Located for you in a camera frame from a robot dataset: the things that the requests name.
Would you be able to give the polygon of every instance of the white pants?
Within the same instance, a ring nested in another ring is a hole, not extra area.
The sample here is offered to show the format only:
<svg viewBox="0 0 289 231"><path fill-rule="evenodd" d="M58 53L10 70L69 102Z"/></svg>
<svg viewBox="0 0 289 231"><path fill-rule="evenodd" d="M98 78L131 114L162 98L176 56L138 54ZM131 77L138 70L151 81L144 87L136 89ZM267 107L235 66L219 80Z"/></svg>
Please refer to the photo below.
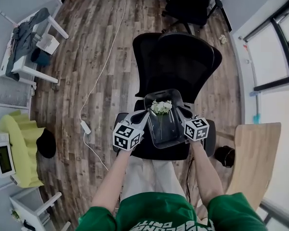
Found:
<svg viewBox="0 0 289 231"><path fill-rule="evenodd" d="M185 198L184 191L174 173L172 162L152 160L152 163L156 176L154 185L145 178L144 161L141 158L130 156L121 200L146 192L175 193Z"/></svg>

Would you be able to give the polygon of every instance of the forearm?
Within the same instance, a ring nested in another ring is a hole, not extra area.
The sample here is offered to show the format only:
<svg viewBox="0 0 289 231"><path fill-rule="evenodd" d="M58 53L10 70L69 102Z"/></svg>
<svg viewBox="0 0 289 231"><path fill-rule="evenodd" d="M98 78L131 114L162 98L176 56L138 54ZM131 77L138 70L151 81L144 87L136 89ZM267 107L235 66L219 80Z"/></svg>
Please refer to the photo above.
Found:
<svg viewBox="0 0 289 231"><path fill-rule="evenodd" d="M108 171L102 184L97 189L92 200L92 206L100 206L113 213L123 184L125 169L129 161L131 151L121 151Z"/></svg>
<svg viewBox="0 0 289 231"><path fill-rule="evenodd" d="M196 165L196 179L202 203L208 206L211 199L223 195L221 180L200 142L191 142Z"/></svg>

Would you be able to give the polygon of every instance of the flower bouquet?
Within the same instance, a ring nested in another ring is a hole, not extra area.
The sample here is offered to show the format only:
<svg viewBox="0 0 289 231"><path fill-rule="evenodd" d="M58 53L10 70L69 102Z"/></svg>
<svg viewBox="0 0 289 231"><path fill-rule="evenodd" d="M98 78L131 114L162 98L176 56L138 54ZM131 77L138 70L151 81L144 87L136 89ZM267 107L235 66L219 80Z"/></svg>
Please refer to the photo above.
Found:
<svg viewBox="0 0 289 231"><path fill-rule="evenodd" d="M156 100L154 100L151 105L151 110L158 116L161 138L162 138L163 115L168 114L171 108L172 108L172 104L170 100L166 102L163 102L163 101L157 102Z"/></svg>

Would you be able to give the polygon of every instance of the shirt sleeve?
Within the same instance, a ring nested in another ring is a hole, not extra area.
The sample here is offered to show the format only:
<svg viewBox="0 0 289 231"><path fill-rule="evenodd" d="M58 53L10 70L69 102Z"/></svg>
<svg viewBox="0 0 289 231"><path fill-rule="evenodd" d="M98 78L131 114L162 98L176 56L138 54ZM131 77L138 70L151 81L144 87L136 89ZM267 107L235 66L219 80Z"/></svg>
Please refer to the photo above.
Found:
<svg viewBox="0 0 289 231"><path fill-rule="evenodd" d="M208 206L208 216L216 231L267 230L241 192L213 198Z"/></svg>
<svg viewBox="0 0 289 231"><path fill-rule="evenodd" d="M117 223L109 210L103 207L91 207L79 218L76 231L115 231Z"/></svg>

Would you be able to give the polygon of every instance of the floor plank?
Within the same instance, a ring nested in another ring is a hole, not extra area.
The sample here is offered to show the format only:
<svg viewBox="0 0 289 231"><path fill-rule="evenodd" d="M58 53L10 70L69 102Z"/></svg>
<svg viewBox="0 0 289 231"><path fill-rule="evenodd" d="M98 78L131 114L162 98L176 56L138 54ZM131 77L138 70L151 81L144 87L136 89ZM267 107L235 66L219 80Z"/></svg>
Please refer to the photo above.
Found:
<svg viewBox="0 0 289 231"><path fill-rule="evenodd" d="M92 130L86 142L108 167L116 158L111 146L115 117L119 112L132 111L137 100L135 94L139 89L139 77L132 39L144 32L160 32L174 22L172 18L161 17L165 5L165 0L127 0L127 12L105 72L81 112L82 119L88 122ZM106 61L123 8L124 0L66 0L56 20L70 38L65 40L51 30L60 41L60 46L53 55L52 64L42 71L56 76L59 84L38 80L32 102L32 118L56 137L56 156L46 159L38 155L38 172L45 183L41 188L44 198L49 198L56 191L63 194L52 213L58 228L70 220L75 229L78 217L89 209L92 196L106 174L98 158L83 144L79 111ZM199 93L195 111L214 120L219 134L228 135L217 137L217 147L233 147L233 141L229 138L241 123L241 106L231 42L221 45L218 40L221 34L229 36L227 26L221 13L216 11L200 32L196 28L191 25L195 35L222 53L223 61ZM179 25L173 30L184 31L184 27ZM190 155L184 161L173 162L184 190L191 158ZM214 158L211 161L226 189L232 170L222 167ZM200 197L194 168L190 174L189 188L191 202L196 206ZM200 218L207 214L204 206L197 208L197 214Z"/></svg>

